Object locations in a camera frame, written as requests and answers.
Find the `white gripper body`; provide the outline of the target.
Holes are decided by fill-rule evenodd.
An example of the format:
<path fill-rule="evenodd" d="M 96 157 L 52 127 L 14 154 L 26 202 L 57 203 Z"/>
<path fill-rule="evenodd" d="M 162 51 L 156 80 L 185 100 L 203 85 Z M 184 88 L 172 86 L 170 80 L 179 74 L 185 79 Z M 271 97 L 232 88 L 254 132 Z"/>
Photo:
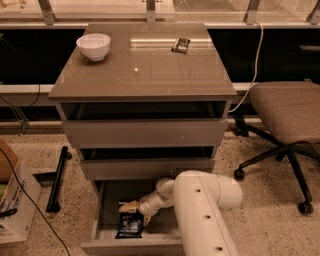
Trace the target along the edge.
<path fill-rule="evenodd" d="M 143 196 L 138 203 L 138 211 L 145 217 L 154 216 L 160 209 L 173 206 L 174 180 L 162 178 L 156 183 L 155 190 Z"/>

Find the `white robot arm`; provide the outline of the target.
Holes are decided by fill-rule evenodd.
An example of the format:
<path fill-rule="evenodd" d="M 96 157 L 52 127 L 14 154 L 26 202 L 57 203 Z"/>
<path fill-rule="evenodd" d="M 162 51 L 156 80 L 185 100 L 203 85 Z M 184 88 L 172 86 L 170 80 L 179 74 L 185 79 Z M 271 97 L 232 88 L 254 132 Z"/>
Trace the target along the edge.
<path fill-rule="evenodd" d="M 243 192 L 227 176 L 188 170 L 162 178 L 153 192 L 122 203 L 121 213 L 140 213 L 143 223 L 162 208 L 173 207 L 185 256 L 240 256 L 221 212 L 238 207 Z"/>

